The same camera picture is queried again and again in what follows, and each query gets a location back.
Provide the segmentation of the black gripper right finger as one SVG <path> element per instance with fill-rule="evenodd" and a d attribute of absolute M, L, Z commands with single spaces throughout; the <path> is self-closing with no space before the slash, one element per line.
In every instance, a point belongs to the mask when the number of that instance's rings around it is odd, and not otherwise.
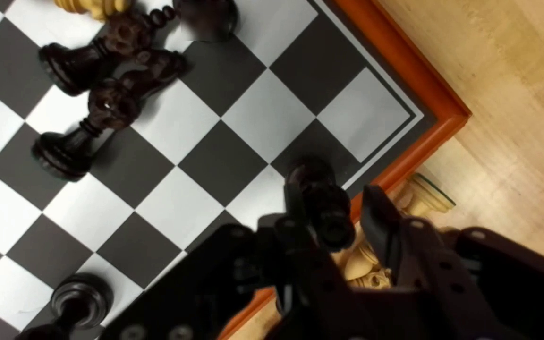
<path fill-rule="evenodd" d="M 393 292 L 412 330 L 444 340 L 544 340 L 544 254 L 483 226 L 440 232 L 429 218 L 400 226 Z"/>

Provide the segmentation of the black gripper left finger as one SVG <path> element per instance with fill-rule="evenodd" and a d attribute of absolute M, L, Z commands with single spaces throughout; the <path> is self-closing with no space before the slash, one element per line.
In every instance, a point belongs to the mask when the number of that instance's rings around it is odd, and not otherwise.
<path fill-rule="evenodd" d="M 98 340 L 215 340 L 259 288 L 304 294 L 317 264 L 334 271 L 311 232 L 287 213 L 260 216 L 255 230 L 228 222 L 145 288 Z"/>

